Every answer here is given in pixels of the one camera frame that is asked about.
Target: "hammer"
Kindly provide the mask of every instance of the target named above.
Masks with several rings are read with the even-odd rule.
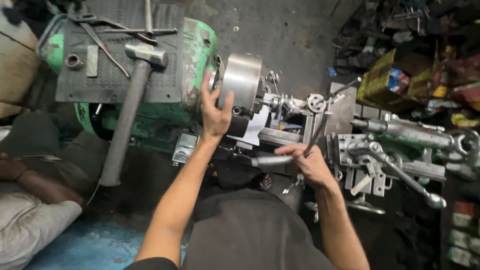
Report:
[[[146,43],[136,42],[125,45],[125,54],[136,60],[135,68],[99,180],[99,184],[103,186],[120,185],[123,161],[148,77],[152,68],[165,67],[168,63],[168,55],[164,50]]]

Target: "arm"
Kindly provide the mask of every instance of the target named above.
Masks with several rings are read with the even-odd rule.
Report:
[[[284,146],[278,155],[292,155],[315,190],[325,255],[340,270],[368,270],[367,257],[348,217],[340,187],[333,178],[318,146],[307,158],[306,145]]]
[[[75,191],[53,179],[29,170],[20,160],[8,159],[5,153],[0,155],[0,179],[17,181],[25,191],[46,204],[73,201],[80,206],[84,205],[83,198]]]
[[[180,241],[183,231],[192,215],[208,162],[223,134],[227,132],[232,117],[233,92],[227,94],[224,109],[218,110],[215,102],[220,95],[220,90],[208,93],[210,76],[211,72],[208,72],[200,88],[204,134],[179,175],[158,203],[135,261],[164,257],[180,267]]]

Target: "left hand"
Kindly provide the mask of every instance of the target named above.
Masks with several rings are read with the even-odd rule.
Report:
[[[223,110],[215,107],[216,100],[220,96],[220,89],[208,92],[208,82],[212,76],[211,71],[207,71],[200,87],[202,94],[202,117],[204,121],[204,137],[221,139],[227,132],[232,120],[232,107],[234,100],[233,91],[229,91],[225,96]]]
[[[26,171],[27,166],[20,160],[9,159],[6,153],[0,154],[0,180],[16,181]]]

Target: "pliers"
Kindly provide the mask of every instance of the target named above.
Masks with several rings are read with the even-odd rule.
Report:
[[[124,27],[123,25],[112,21],[106,17],[102,16],[96,16],[93,13],[82,13],[80,15],[78,14],[72,14],[69,15],[70,19],[72,19],[74,22],[78,23],[86,32],[87,34],[95,41],[95,43],[106,53],[108,58],[125,74],[127,78],[130,79],[130,74],[129,72],[125,69],[124,66],[122,66],[114,57],[113,54],[108,50],[107,46],[103,41],[100,39],[100,37],[95,33],[91,25],[109,25],[111,27],[114,27],[116,29],[128,29],[127,27]],[[157,46],[158,43],[155,39],[151,39],[148,37],[145,37],[142,34],[131,34],[132,36],[148,43],[154,46]]]

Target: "forearm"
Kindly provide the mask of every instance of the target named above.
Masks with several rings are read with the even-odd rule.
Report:
[[[339,270],[370,269],[360,240],[348,217],[340,189],[323,188],[316,194],[325,254]]]
[[[23,173],[18,179],[18,184],[46,204],[74,201],[80,206],[84,205],[83,198],[75,191],[33,170]]]
[[[183,232],[218,142],[217,139],[200,139],[195,151],[160,200],[151,224]]]
[[[219,140],[200,139],[195,151],[158,203],[135,261],[165,257],[180,267],[181,237]]]

